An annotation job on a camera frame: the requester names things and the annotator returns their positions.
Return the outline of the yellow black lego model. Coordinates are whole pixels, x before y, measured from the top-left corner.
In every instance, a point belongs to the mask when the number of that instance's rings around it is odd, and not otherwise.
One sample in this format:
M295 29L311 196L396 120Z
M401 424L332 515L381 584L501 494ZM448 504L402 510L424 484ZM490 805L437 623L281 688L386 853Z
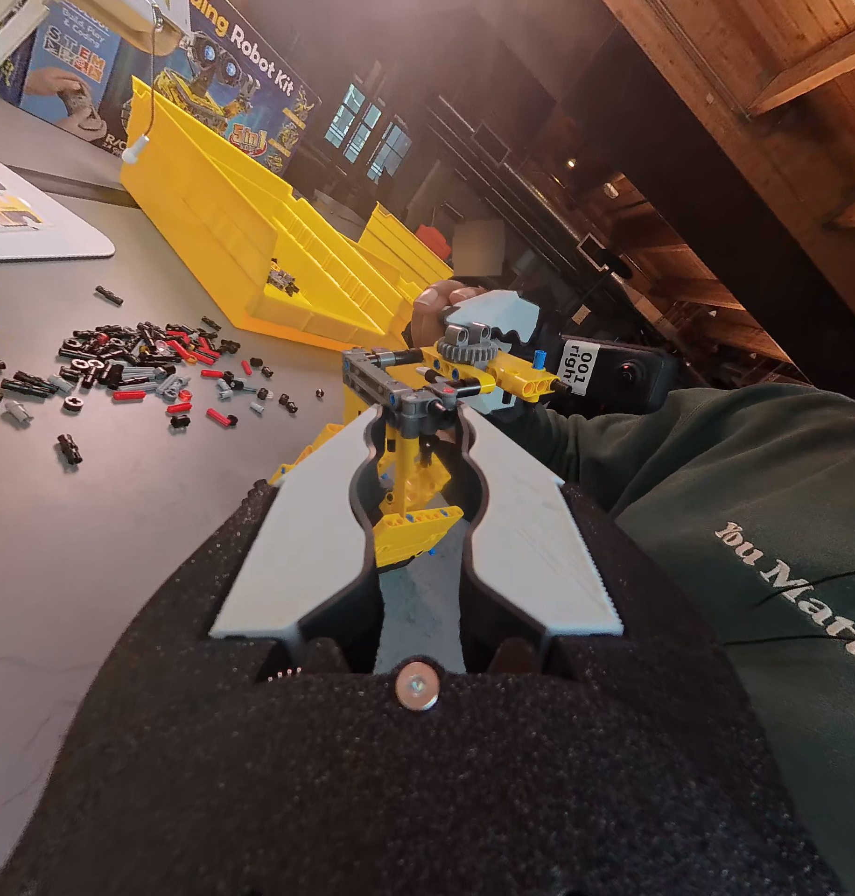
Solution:
M384 412L374 406L327 426L276 470L256 546L287 581L338 590L364 568L428 553L463 518L457 506L428 508L450 480L443 464L423 466L418 439L391 436L397 451L386 461Z

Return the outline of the pile of small lego pins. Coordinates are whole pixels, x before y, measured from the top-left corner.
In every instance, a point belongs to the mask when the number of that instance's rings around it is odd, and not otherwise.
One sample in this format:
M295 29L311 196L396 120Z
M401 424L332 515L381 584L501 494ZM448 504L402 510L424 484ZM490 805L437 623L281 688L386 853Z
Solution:
M195 293L31 272L0 283L6 489L247 482L338 417L332 353L233 330Z

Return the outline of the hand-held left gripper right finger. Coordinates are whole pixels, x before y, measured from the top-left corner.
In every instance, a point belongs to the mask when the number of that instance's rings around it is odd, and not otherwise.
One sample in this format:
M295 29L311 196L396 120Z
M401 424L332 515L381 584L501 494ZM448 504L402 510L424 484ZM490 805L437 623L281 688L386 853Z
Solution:
M614 635L623 622L563 495L564 481L485 417L461 409L482 503L466 569L503 620L536 637Z

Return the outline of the white book stand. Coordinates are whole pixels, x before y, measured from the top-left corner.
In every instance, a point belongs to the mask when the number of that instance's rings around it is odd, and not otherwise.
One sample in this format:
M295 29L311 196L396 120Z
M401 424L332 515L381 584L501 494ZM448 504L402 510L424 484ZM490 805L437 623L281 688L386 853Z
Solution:
M191 36L190 4L160 2L0 2L0 71L12 53L41 26L54 6L62 12L43 34L43 44L56 64L33 78L30 93L62 102L68 132L85 141L102 138L106 125L98 114L92 84L106 85L104 49L99 40L123 39L153 61L175 50ZM0 262L97 259L113 255L108 238L41 188L0 162L0 182L20 197L50 226L43 230L0 233Z

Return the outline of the lego sticker sheet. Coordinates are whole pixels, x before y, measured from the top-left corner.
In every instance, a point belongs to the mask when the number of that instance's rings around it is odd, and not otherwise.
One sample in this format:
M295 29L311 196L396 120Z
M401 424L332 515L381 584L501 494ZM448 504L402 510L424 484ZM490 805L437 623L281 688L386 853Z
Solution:
M0 233L43 230L50 224L0 182Z

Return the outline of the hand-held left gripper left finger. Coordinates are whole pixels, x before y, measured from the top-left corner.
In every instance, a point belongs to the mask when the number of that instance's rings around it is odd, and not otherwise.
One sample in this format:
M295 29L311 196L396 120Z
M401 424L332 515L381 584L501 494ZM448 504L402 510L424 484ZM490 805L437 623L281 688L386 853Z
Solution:
M384 618L368 508L379 499L382 409L284 474L209 631L212 639L376 642Z

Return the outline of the yellow ribbed storage bin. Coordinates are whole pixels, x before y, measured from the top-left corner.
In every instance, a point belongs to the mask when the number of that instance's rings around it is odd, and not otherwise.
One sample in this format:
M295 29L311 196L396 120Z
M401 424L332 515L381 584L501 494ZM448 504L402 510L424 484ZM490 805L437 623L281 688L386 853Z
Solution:
M397 272L399 283L409 283L418 292L454 276L446 263L379 203L357 241L357 248L381 270Z

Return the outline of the robot kit box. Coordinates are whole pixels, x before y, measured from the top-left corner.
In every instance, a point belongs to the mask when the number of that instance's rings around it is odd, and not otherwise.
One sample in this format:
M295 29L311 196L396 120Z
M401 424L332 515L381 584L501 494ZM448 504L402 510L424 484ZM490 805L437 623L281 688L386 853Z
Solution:
M189 3L189 34L156 55L72 2L49 12L0 64L0 97L112 155L125 152L133 82L278 176L320 99L231 2Z

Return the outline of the yellow divided parts bin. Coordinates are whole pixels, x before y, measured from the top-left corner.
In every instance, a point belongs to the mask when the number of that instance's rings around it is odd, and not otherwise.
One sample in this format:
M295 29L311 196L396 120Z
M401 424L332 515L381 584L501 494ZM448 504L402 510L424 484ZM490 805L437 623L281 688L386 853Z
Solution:
M400 350L411 301L291 185L140 81L123 186L239 330L332 350ZM266 285L270 260L299 284Z

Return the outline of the person's right hand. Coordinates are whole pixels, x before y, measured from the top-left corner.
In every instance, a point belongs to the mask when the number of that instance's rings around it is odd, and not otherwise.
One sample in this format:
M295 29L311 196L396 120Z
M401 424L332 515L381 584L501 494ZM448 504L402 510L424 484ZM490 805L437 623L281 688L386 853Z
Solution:
M442 339L446 309L484 291L482 287L469 287L457 280L441 280L427 287L412 304L411 347L421 349Z

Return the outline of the person's right forearm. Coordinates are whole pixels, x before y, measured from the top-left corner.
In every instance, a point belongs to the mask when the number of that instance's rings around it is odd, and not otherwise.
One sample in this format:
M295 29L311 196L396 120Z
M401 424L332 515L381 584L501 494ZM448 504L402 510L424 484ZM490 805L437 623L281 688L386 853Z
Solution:
M677 390L644 416L538 408L511 435L613 514L656 489L677 516L755 501L855 503L855 401L809 387Z

